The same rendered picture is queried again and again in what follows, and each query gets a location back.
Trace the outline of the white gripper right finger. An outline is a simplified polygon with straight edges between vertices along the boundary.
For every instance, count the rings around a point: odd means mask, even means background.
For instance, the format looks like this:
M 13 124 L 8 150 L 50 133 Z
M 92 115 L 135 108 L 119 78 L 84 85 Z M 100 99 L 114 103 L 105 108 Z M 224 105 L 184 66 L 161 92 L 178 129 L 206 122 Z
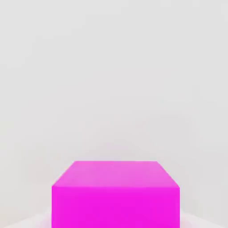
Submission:
M 218 228 L 218 225 L 181 211 L 180 228 Z

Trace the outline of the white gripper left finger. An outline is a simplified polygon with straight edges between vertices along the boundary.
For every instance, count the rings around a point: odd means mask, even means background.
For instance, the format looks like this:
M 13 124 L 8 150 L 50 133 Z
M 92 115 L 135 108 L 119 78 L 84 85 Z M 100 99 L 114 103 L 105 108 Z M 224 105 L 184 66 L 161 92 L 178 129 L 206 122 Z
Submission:
M 52 228 L 51 215 L 51 208 L 48 208 L 44 213 L 36 214 L 20 222 L 9 225 L 8 228 Z

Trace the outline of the small magenta cube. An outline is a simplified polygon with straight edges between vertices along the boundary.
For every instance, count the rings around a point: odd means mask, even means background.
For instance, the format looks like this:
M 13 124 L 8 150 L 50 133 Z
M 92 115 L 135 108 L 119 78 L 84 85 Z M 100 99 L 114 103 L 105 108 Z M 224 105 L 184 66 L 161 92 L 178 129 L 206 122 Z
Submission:
M 156 161 L 76 161 L 52 185 L 52 228 L 180 228 L 180 188 Z

